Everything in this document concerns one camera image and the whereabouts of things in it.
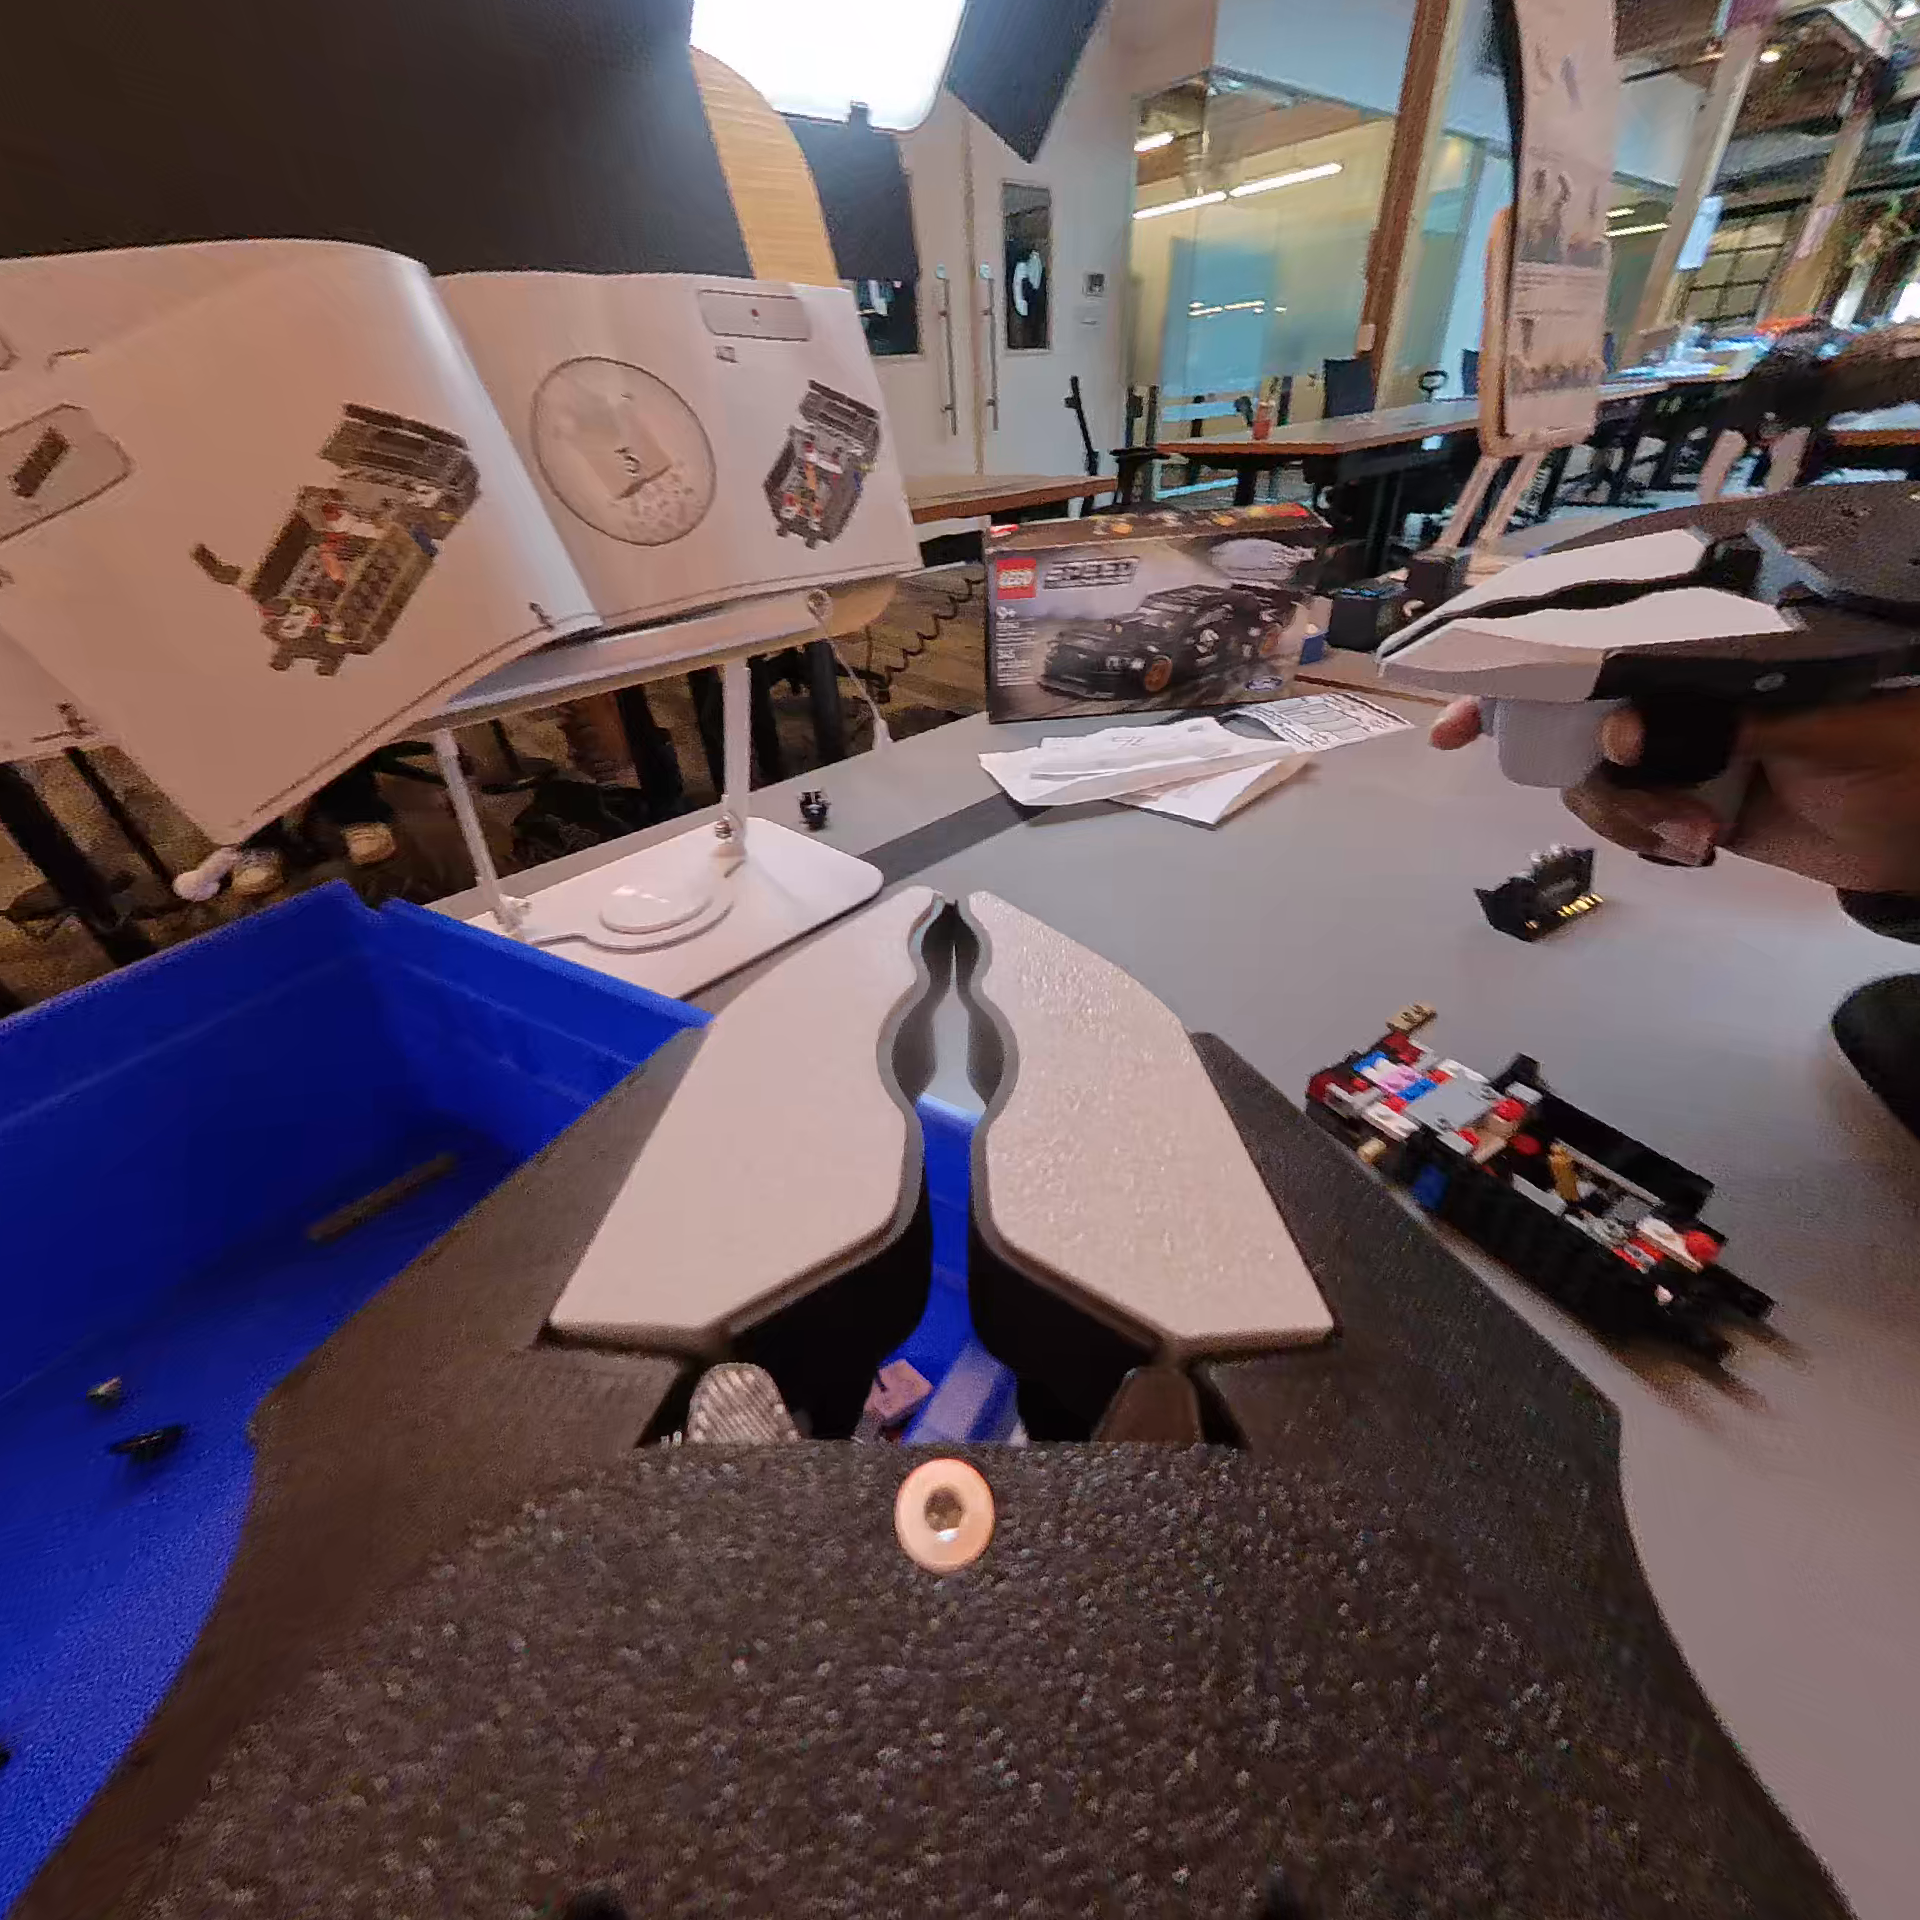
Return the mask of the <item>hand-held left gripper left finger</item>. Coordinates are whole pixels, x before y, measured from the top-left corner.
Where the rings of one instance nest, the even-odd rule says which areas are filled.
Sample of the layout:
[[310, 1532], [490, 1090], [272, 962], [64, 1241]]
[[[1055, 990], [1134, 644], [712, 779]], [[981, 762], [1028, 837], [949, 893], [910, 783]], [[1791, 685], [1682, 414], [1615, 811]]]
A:
[[944, 913], [905, 884], [708, 1019], [556, 1298], [556, 1349], [755, 1365], [809, 1432], [857, 1430], [930, 1293], [916, 1098]]

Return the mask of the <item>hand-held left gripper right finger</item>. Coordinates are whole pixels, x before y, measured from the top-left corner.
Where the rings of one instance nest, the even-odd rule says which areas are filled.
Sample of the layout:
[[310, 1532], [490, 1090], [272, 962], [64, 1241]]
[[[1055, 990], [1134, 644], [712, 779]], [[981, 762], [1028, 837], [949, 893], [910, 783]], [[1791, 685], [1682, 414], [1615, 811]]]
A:
[[970, 1314], [1028, 1436], [1204, 1436], [1196, 1368], [1323, 1349], [1337, 1314], [1188, 1024], [991, 893], [962, 899]]

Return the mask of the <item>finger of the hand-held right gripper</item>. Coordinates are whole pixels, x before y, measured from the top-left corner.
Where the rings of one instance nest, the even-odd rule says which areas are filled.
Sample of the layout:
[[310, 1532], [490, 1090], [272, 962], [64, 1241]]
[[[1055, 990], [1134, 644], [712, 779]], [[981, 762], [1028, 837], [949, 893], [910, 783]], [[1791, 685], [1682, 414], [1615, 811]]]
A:
[[1741, 762], [1748, 705], [1801, 679], [1805, 621], [1732, 589], [1666, 587], [1590, 606], [1494, 601], [1455, 614], [1455, 691], [1488, 722], [1499, 772], [1576, 788], [1601, 772], [1603, 727], [1641, 748], [1615, 774], [1718, 791]]
[[1709, 640], [1704, 555], [1687, 526], [1532, 555], [1414, 619], [1379, 671], [1599, 671], [1618, 651]]

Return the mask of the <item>small lego bricks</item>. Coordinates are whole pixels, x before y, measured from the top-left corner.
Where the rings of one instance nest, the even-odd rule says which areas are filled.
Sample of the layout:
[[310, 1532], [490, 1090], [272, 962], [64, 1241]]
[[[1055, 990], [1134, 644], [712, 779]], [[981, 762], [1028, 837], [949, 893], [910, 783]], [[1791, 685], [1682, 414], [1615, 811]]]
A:
[[[305, 1222], [304, 1240], [308, 1245], [323, 1247], [335, 1240], [349, 1236], [382, 1214], [407, 1206], [416, 1192], [435, 1187], [442, 1180], [458, 1172], [458, 1168], [462, 1158], [452, 1150], [442, 1150], [416, 1164], [406, 1164], [386, 1184], [358, 1190], [337, 1208], [330, 1208], [326, 1214]], [[175, 1450], [187, 1441], [189, 1430], [189, 1419], [163, 1419], [151, 1427], [114, 1432], [105, 1453], [148, 1465]]]

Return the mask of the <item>partly built lego car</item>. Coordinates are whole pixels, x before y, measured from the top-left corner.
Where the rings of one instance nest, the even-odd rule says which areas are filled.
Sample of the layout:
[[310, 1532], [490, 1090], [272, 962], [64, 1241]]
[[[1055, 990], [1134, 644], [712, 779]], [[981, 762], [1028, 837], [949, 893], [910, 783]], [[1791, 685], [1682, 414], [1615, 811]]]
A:
[[1483, 1074], [1430, 1048], [1430, 1023], [1404, 1008], [1318, 1068], [1307, 1120], [1588, 1331], [1720, 1365], [1734, 1323], [1771, 1319], [1727, 1265], [1706, 1176], [1550, 1090], [1532, 1056]]

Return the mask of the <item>white paper bags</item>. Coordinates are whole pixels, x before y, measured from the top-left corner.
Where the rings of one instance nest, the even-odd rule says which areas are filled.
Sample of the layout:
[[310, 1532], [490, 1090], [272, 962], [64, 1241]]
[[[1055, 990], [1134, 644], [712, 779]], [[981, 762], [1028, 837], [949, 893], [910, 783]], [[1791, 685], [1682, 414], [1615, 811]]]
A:
[[1045, 734], [1014, 751], [986, 751], [981, 770], [1024, 809], [1121, 804], [1216, 829], [1307, 768], [1307, 751], [1268, 731], [1237, 731], [1214, 717], [1152, 727]]

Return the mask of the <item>blue plastic bin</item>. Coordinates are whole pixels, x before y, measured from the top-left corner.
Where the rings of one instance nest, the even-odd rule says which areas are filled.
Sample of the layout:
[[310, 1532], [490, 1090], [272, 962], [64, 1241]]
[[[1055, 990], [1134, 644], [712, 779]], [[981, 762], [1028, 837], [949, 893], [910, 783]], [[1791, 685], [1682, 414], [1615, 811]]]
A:
[[152, 1319], [194, 1286], [240, 1282], [243, 1316], [310, 1302], [331, 1259], [310, 1222], [442, 1153], [420, 1190], [462, 1187], [467, 1155], [512, 1159], [377, 1294], [248, 1391], [245, 1493], [370, 1475], [315, 1523], [294, 1589], [238, 1594], [252, 1511], [221, 1585], [169, 1662], [169, 1690], [6, 1915], [516, 1915], [620, 1890], [628, 1915], [1057, 1915], [1069, 1869], [1045, 1841], [1094, 1839], [1073, 1811], [1055, 1709], [1072, 1709], [1066, 1575], [1087, 1570], [1069, 1453], [981, 1464], [986, 1548], [933, 1574], [901, 1548], [901, 1449], [799, 1442], [764, 1455], [643, 1445], [684, 1365], [541, 1340], [563, 1293], [527, 1302], [467, 1359], [448, 1326], [545, 1241], [611, 1206], [660, 1068], [692, 1090], [723, 1018], [652, 1013], [641, 990], [425, 913], [401, 983], [342, 974], [268, 935], [268, 995], [114, 1054], [81, 1079], [45, 1054], [45, 1104], [10, 1150], [10, 1365], [39, 1323], [75, 1337], [18, 1371], [18, 1408], [75, 1365], [64, 1432], [6, 1426], [6, 1523], [90, 1479], [103, 1532], [35, 1557], [6, 1538], [6, 1603], [110, 1602], [106, 1641], [52, 1672], [29, 1725], [7, 1687], [6, 1790], [81, 1753], [92, 1686], [171, 1628], [183, 1574], [113, 1577], [145, 1515], [224, 1473], [228, 1418], [174, 1386]]

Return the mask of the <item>instruction booklet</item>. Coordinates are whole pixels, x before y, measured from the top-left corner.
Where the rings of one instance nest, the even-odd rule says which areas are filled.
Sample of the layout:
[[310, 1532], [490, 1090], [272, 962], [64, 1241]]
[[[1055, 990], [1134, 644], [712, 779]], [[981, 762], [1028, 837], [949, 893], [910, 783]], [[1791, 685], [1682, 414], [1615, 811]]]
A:
[[215, 843], [574, 634], [917, 558], [842, 285], [6, 261], [6, 640]]

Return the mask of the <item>black lego assembly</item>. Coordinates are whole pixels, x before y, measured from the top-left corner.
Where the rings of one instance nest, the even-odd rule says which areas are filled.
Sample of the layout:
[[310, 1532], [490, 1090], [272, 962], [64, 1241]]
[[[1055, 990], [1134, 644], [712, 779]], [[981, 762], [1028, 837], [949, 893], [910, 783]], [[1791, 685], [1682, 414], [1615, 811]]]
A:
[[1523, 871], [1496, 886], [1476, 886], [1486, 922], [1528, 946], [1597, 913], [1603, 899], [1593, 886], [1597, 850], [1553, 843], [1534, 851]]

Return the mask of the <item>lego set box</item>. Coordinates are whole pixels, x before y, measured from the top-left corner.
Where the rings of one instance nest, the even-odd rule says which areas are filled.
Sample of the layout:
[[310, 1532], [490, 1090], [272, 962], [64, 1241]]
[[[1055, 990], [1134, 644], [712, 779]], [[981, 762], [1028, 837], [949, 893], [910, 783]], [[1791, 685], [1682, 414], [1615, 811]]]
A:
[[994, 526], [984, 714], [1024, 725], [1279, 699], [1325, 634], [1332, 546], [1298, 503]]

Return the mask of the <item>person's right hand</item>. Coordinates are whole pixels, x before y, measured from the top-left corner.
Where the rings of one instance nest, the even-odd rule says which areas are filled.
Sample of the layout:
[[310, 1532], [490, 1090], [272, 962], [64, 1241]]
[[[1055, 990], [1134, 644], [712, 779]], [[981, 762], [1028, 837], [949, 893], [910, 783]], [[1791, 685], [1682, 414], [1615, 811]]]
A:
[[1737, 755], [1748, 786], [1734, 821], [1687, 788], [1625, 788], [1588, 770], [1560, 804], [1601, 839], [1669, 867], [1718, 851], [1836, 889], [1858, 909], [1918, 899], [1918, 691], [1756, 711]]

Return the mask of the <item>long wooden table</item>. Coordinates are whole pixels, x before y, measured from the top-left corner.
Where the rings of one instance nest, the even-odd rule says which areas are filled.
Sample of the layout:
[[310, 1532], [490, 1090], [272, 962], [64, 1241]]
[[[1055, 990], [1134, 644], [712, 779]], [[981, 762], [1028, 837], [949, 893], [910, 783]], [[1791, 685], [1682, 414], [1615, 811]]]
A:
[[1264, 439], [1163, 434], [1154, 443], [1161, 467], [1230, 477], [1237, 507], [1255, 504], [1270, 477], [1295, 471], [1333, 541], [1357, 549], [1357, 579], [1393, 570], [1407, 517], [1451, 512], [1479, 456], [1473, 397], [1286, 422], [1268, 429]]

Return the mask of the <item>printed white sheet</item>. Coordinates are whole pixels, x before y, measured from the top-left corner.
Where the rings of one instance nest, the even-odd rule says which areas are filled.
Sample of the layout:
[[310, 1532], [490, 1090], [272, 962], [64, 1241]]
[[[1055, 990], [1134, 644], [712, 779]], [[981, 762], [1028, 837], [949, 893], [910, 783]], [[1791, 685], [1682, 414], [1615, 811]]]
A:
[[1412, 718], [1369, 699], [1325, 691], [1230, 708], [1230, 718], [1272, 736], [1290, 751], [1337, 751], [1412, 728]]

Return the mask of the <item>white book stand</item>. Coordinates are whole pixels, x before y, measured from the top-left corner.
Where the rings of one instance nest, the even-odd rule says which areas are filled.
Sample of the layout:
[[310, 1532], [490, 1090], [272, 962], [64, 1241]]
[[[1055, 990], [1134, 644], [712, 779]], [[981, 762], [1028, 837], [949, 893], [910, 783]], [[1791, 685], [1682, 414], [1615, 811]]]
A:
[[[834, 850], [824, 830], [763, 818], [753, 804], [753, 660], [851, 628], [834, 603], [842, 595], [787, 589], [652, 628], [562, 640], [475, 681], [420, 722], [475, 869], [483, 929], [648, 991], [692, 996], [871, 906], [882, 894], [876, 865]], [[708, 668], [722, 683], [718, 809], [666, 829], [641, 851], [607, 855], [585, 878], [545, 886], [504, 881], [457, 728]]]

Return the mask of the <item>poster on wooden easel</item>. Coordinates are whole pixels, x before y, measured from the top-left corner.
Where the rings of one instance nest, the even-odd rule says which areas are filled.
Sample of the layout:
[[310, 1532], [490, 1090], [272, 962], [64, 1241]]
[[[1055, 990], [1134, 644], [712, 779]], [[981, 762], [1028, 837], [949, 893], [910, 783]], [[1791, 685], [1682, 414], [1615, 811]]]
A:
[[1583, 443], [1603, 388], [1618, 58], [1611, 3], [1494, 3], [1513, 204], [1486, 246], [1479, 452], [1513, 464], [1482, 530], [1520, 507], [1543, 458]]

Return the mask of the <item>black partition panel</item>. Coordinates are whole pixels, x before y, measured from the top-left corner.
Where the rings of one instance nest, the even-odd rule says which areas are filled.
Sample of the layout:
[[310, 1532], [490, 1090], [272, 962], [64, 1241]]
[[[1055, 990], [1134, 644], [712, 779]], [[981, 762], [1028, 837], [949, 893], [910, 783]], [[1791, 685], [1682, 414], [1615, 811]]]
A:
[[2, 254], [315, 238], [753, 272], [692, 4], [6, 3]]

